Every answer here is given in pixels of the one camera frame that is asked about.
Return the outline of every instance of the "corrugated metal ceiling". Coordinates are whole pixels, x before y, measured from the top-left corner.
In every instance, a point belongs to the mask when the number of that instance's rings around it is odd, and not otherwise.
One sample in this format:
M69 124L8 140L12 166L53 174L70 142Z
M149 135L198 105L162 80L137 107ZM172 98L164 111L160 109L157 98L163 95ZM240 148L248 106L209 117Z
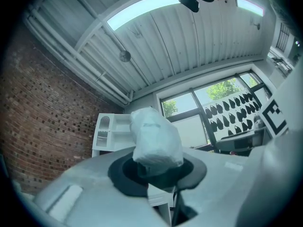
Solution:
M38 13L75 47L98 20L95 15L117 1L43 0ZM235 0L199 2L198 13L176 4L143 14L114 32L103 24L78 52L124 94L209 63L262 53L264 17L238 8ZM130 52L130 62L119 60L121 50Z

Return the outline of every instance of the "white cabinet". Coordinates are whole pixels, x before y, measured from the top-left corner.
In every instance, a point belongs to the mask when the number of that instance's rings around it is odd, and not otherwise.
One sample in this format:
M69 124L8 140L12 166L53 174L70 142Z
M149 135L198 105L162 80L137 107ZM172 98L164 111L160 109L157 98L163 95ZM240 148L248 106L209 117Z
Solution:
M92 147L92 157L102 151L117 151L134 147L130 132L130 114L99 113ZM151 206L158 206L163 219L170 225L169 207L173 207L172 193L149 185L148 200Z
M130 115L99 113L92 147L92 157L99 151L117 151L135 146L130 132Z

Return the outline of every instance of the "window frame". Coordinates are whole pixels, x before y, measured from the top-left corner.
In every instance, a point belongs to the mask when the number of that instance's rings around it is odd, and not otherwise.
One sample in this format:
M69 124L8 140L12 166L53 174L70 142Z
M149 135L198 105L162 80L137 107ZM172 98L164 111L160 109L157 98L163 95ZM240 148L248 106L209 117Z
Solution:
M250 76L255 81L258 82L258 84L253 86L253 87L249 87L249 85L241 78L241 75L245 75L245 74L250 74ZM272 96L271 91L264 84L264 82L260 79L260 77L255 72L253 72L252 70L249 70L249 71L246 71L246 72L242 72L241 74L235 73L232 76L228 76L228 77L225 77L225 78L222 78L222 79L210 82L210 83L206 83L206 84L203 84L203 85L195 87L195 88L190 87L189 89L187 89L185 91L182 91L180 93L171 95L171 96L166 97L166 98L160 98L159 99L160 100L161 112L162 112L162 115L164 115L163 104L162 104L163 102L174 99L176 97L179 97L179 96L182 96L182 95L185 95L185 94L189 94L189 93L191 94L197 108L186 111L186 112L183 112L183 113L179 113L177 115L167 117L166 119L170 122L176 122L176 121L187 119L187 118L190 118L190 117L193 117L193 116L196 116L196 115L200 116L201 123L204 126L204 130L206 130L205 134L208 136L208 138L210 140L210 144L207 144L207 145L204 145L204 146L198 146L198 147L195 147L195 149L204 150L204 151L212 151L213 150L214 152L219 153L219 150L215 146L216 143L217 143L217 140L215 138L214 132L213 132L211 126L210 126L210 122L209 122L209 120L206 116L205 110L204 110L203 106L201 105L197 95L195 94L195 91L197 91L199 89L202 89L202 88L205 88L205 87L208 87L208 86L212 86L212 85L220 83L222 81L232 79L232 78L236 78L238 80L238 82L246 90L248 90L249 93L252 94L253 98L255 99L255 101L257 102L257 104L259 105L260 108L261 108L262 104L261 104L260 100L258 99L258 97L256 96L255 92L264 88L268 92L268 94L270 96Z

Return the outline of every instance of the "white shelf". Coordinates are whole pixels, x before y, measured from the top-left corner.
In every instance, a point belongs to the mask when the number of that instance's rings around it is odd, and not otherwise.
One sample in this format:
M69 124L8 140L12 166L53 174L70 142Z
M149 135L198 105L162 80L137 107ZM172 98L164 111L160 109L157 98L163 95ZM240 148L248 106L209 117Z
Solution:
M134 147L130 132L130 115L99 113L94 139L92 157L98 156L97 151L117 151Z

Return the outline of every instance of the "ceiling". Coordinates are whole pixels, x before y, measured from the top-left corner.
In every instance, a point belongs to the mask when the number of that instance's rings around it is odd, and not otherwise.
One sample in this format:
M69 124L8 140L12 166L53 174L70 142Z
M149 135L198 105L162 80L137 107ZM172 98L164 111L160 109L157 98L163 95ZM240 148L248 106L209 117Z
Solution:
M264 49L267 50L264 40L268 32L264 25L267 14L260 17L238 8L235 0L200 1L198 13L182 4L166 6L112 31L102 15L121 1L37 0L31 12L37 11L45 22L41 22L35 13L29 15L53 36L45 26L47 23L87 61L88 64L83 63L79 55L72 53L76 62L70 59L68 66L71 69L82 66L93 73L91 78L84 74L78 76L115 102L120 96L100 88L97 84L100 77L130 98L132 93L139 95L141 90L176 75L182 76L186 71L232 58L262 55ZM257 24L260 24L260 30L255 26ZM129 62L119 60L122 50L130 52L132 59Z

